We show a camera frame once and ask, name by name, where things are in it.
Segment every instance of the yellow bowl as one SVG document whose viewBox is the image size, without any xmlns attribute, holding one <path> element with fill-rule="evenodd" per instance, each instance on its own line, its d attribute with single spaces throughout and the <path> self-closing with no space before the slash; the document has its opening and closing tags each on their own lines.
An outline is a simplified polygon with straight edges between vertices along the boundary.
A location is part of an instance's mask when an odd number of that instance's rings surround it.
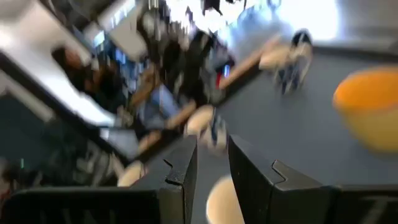
<svg viewBox="0 0 398 224">
<path fill-rule="evenodd" d="M 336 89 L 333 104 L 371 150 L 398 152 L 398 67 L 350 75 Z"/>
</svg>

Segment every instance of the orange bowl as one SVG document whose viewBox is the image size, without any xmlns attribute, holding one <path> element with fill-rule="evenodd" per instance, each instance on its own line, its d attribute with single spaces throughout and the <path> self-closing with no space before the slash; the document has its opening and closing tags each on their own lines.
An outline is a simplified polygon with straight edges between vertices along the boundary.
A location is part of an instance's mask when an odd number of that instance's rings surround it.
<svg viewBox="0 0 398 224">
<path fill-rule="evenodd" d="M 336 89 L 333 105 L 370 149 L 398 151 L 398 67 L 351 74 Z"/>
</svg>

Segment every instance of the floor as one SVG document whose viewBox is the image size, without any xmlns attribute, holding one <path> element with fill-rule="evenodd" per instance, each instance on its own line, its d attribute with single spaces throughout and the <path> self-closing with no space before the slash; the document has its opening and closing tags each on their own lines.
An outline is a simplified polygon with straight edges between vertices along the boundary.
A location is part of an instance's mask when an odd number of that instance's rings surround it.
<svg viewBox="0 0 398 224">
<path fill-rule="evenodd" d="M 390 51 L 393 50 L 391 47 L 398 40 L 398 24 L 395 22 L 398 16 L 394 10 L 397 7 L 393 7 L 395 5 L 398 7 L 398 2 L 393 0 L 383 2 L 372 0 L 285 0 L 282 1 L 281 8 L 274 14 L 268 9 L 260 7 L 254 9 L 256 13 L 251 13 L 250 10 L 242 13 L 241 16 L 239 16 L 240 13 L 236 13 L 239 19 L 236 22 L 232 22 L 233 19 L 226 19 L 227 21 L 231 20 L 230 25 L 227 29 L 220 31 L 220 36 L 228 43 L 238 60 L 242 60 L 257 47 L 255 44 L 245 45 L 248 40 L 258 42 L 264 39 L 270 31 L 282 31 L 288 34 L 303 27 L 310 30 L 317 44 Z M 68 42 L 76 49 L 80 49 L 82 56 L 87 57 L 87 55 L 79 43 L 68 36 L 39 4 L 31 5 L 30 11 L 15 24 L 3 24 L 0 28 L 1 47 L 69 108 L 93 123 L 113 122 L 113 118 L 100 110 L 90 99 L 78 95 L 68 84 L 63 73 L 50 60 L 49 50 L 51 46 L 59 42 Z M 261 83 L 252 84 L 244 95 L 255 93 L 256 89 L 261 87 L 263 87 Z M 239 101 L 243 101 L 242 95 L 237 97 L 240 97 Z M 232 126 L 234 130 L 239 130 L 240 126 L 255 124 L 253 120 L 248 123 L 244 119 L 240 119 L 241 115 L 238 114 L 240 110 L 233 112 L 231 103 L 225 105 L 221 110 L 223 110 L 223 114 L 226 114 L 227 121 L 237 120 Z M 246 116 L 260 113 L 262 111 L 253 111 Z M 229 173 L 227 158 L 212 156 L 206 149 L 199 150 L 198 161 L 199 171 L 192 220 L 192 223 L 195 224 L 206 223 L 207 195 L 213 184 L 221 176 Z"/>
</svg>

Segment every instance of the person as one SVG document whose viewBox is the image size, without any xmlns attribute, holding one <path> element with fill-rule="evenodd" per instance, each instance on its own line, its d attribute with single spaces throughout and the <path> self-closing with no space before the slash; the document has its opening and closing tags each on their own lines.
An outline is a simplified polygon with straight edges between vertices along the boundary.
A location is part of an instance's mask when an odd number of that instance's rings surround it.
<svg viewBox="0 0 398 224">
<path fill-rule="evenodd" d="M 115 66 L 100 65 L 99 70 L 84 66 L 76 51 L 63 45 L 52 50 L 53 59 L 61 66 L 77 91 L 95 100 L 102 108 L 116 114 L 125 105 L 123 81 Z"/>
</svg>

